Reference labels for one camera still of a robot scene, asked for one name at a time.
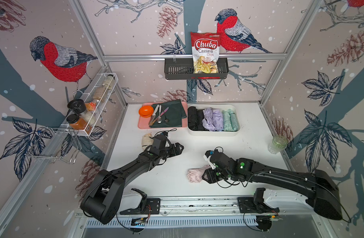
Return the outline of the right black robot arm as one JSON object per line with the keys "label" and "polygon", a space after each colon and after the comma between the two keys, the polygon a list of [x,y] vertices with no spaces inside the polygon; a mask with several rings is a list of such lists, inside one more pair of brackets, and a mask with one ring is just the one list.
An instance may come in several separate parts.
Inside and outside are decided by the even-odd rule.
{"label": "right black robot arm", "polygon": [[210,164],[202,176],[207,183],[232,180],[232,186],[236,182],[244,187],[252,182],[278,186],[307,197],[305,202],[316,214],[336,221],[343,219],[339,188],[325,171],[312,174],[278,169],[251,159],[234,160],[217,149],[206,151],[204,158]]}

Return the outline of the pink umbrella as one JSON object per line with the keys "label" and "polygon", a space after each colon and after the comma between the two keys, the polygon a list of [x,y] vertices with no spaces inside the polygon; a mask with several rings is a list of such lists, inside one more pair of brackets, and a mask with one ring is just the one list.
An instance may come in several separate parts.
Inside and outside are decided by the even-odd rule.
{"label": "pink umbrella", "polygon": [[202,176],[206,169],[210,169],[210,165],[205,165],[200,168],[189,169],[187,172],[187,178],[190,183],[200,183],[202,181]]}

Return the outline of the green lidded glass jar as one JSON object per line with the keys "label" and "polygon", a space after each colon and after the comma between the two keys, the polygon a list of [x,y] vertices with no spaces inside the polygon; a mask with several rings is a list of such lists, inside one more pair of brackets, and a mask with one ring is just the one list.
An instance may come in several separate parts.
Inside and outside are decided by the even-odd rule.
{"label": "green lidded glass jar", "polygon": [[273,137],[272,141],[268,145],[268,151],[272,154],[278,154],[282,150],[286,149],[287,145],[289,143],[289,140],[282,136],[282,135],[276,135]]}

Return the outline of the black sleeved umbrella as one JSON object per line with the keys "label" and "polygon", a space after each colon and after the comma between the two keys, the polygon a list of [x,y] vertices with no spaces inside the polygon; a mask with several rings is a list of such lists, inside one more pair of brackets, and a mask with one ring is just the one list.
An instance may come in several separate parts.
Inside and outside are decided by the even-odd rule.
{"label": "black sleeved umbrella", "polygon": [[192,131],[197,130],[198,117],[197,117],[197,109],[192,106],[188,108],[188,128]]}

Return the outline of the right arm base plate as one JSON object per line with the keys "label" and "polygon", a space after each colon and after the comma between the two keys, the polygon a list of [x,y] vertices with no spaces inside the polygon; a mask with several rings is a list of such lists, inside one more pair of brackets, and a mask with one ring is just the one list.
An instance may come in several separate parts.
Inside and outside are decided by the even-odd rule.
{"label": "right arm base plate", "polygon": [[271,208],[266,205],[264,202],[255,202],[252,197],[238,197],[237,203],[239,207],[240,213],[279,213],[280,209]]}

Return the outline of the dark green cloth napkin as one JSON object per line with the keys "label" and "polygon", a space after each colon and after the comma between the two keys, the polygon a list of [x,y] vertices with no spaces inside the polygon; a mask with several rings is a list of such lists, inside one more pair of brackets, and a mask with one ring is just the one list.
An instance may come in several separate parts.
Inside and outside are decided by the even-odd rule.
{"label": "dark green cloth napkin", "polygon": [[159,104],[162,106],[162,111],[169,107],[168,111],[166,112],[166,116],[169,119],[168,123],[164,122],[164,116],[162,116],[162,121],[160,124],[155,122],[150,128],[179,128],[182,126],[182,119],[186,118],[187,115],[183,109],[182,101],[181,100],[174,100],[165,103]]}

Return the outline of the mint green strapped umbrella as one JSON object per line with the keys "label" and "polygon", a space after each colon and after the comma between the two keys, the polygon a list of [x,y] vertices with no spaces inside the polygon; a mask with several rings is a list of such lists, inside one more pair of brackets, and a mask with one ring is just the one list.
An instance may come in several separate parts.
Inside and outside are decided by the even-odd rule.
{"label": "mint green strapped umbrella", "polygon": [[233,110],[229,109],[228,113],[230,115],[232,130],[233,131],[238,131],[239,130],[239,124],[238,124],[238,120],[237,120],[235,112]]}

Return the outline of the dark metal spoon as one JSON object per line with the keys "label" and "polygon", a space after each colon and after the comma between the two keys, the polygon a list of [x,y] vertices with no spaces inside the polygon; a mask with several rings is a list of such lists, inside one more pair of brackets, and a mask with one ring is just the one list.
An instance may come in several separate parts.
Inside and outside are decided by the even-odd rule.
{"label": "dark metal spoon", "polygon": [[168,122],[169,122],[169,119],[168,119],[168,118],[167,118],[167,116],[166,116],[166,112],[167,112],[167,110],[164,110],[164,111],[163,111],[164,122],[165,122],[165,123],[168,123]]}

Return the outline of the pink plastic tray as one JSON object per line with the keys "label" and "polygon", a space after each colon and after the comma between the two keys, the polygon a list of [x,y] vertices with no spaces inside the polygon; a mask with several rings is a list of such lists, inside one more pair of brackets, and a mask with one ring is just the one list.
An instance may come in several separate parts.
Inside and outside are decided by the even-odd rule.
{"label": "pink plastic tray", "polygon": [[[186,115],[188,114],[188,104],[186,102],[182,102],[182,106],[183,109],[186,113]],[[142,129],[142,130],[147,130],[150,129],[149,127],[149,122],[150,122],[150,117],[149,118],[143,118],[143,117],[139,117],[139,121],[138,121],[138,128]],[[188,123],[188,119],[187,117],[182,119],[182,126],[181,128],[186,128],[187,127],[187,123]]]}

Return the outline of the beige striped umbrella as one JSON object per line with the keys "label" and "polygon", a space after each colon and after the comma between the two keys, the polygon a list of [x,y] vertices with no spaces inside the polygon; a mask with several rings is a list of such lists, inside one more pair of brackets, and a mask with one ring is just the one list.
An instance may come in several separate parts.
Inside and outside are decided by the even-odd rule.
{"label": "beige striped umbrella", "polygon": [[151,146],[153,144],[153,136],[151,133],[147,133],[145,135],[143,135],[142,140],[141,140],[141,148],[143,151],[145,151],[145,149],[148,146]]}

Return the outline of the white handled knife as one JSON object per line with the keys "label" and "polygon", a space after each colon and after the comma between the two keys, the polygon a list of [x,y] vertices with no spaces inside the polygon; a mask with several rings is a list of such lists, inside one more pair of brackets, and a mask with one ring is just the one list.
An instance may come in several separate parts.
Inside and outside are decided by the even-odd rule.
{"label": "white handled knife", "polygon": [[149,121],[149,124],[148,124],[148,126],[152,126],[153,124],[154,124],[154,120],[155,120],[155,118],[156,118],[156,114],[157,114],[157,112],[159,111],[159,104],[157,104],[157,106],[154,108],[154,112],[153,112],[153,114],[152,114],[152,116],[151,116],[151,118],[150,118],[150,121]]}

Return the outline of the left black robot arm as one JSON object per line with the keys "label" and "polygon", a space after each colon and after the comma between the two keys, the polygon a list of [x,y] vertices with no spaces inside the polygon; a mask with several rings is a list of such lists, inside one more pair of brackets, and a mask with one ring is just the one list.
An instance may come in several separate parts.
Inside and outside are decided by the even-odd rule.
{"label": "left black robot arm", "polygon": [[152,145],[132,162],[112,171],[100,170],[80,204],[81,210],[104,225],[109,223],[118,213],[128,184],[158,166],[160,161],[181,155],[183,150],[183,145],[172,144],[166,135],[155,136]]}

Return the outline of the black lidded spice jar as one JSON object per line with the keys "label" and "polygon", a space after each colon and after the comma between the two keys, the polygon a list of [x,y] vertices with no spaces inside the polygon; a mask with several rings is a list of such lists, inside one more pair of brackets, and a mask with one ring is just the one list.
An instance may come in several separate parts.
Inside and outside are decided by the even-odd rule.
{"label": "black lidded spice jar", "polygon": [[72,110],[75,114],[83,115],[86,113],[86,105],[82,99],[71,100],[67,104],[68,109]]}

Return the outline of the iridescent ornate butter knife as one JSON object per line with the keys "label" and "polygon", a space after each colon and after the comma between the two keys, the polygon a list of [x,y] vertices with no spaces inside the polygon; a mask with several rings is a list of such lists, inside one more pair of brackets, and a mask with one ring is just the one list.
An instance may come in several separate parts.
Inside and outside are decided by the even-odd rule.
{"label": "iridescent ornate butter knife", "polygon": [[[168,111],[168,109],[169,109],[169,107],[167,107],[166,109],[164,109],[164,110],[167,110]],[[164,111],[163,110],[163,111]],[[162,111],[162,113],[161,113],[161,118],[162,118],[162,116],[163,116],[163,111]],[[157,117],[158,118],[158,117]],[[154,124],[155,122],[157,122],[157,118],[152,122],[152,124]]]}

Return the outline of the lavender umbrella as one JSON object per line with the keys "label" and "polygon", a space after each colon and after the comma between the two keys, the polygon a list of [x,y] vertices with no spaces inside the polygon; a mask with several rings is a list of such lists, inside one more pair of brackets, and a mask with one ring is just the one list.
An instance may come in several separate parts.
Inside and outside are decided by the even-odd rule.
{"label": "lavender umbrella", "polygon": [[213,109],[205,108],[203,110],[204,119],[202,120],[203,127],[208,131],[215,131],[215,126],[213,124]]}
{"label": "lavender umbrella", "polygon": [[223,131],[224,129],[223,113],[220,109],[213,109],[213,125],[216,131]]}

